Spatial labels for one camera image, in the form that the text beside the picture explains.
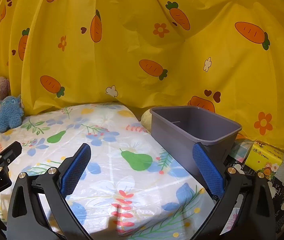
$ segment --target silver bolt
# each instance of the silver bolt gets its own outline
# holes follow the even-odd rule
[[[25,172],[21,172],[21,173],[19,174],[19,178],[20,178],[20,179],[23,179],[23,178],[25,177],[25,175],[26,175]]]
[[[257,176],[259,176],[261,179],[263,179],[263,178],[264,178],[264,173],[258,172],[258,173],[257,173]]]
[[[233,167],[229,167],[229,168],[227,169],[227,171],[228,171],[228,173],[230,173],[230,174],[235,174],[235,173],[236,173],[236,169],[233,168]]]
[[[49,174],[54,174],[56,171],[57,171],[56,168],[49,168],[48,173],[49,173]]]

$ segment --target blue plush toy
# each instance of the blue plush toy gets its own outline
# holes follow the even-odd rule
[[[8,129],[17,128],[22,124],[24,112],[21,105],[21,95],[6,97],[0,106],[0,132],[6,132]]]

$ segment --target plastic bin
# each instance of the plastic bin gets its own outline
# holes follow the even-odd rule
[[[193,160],[193,145],[201,142],[223,164],[242,126],[197,106],[153,107],[150,112],[154,139],[207,188]]]

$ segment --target yellow curtain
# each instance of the yellow curtain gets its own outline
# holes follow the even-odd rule
[[[191,104],[284,149],[284,0],[0,0],[0,76],[27,115]]]

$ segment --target green pear print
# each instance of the green pear print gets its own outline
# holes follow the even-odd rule
[[[49,138],[47,138],[47,142],[49,143],[57,143],[61,140],[62,136],[65,135],[66,130],[64,131],[60,131],[59,133],[50,136]]]
[[[153,162],[152,157],[148,154],[136,154],[130,151],[122,151],[121,155],[135,171],[144,171],[148,169]]]

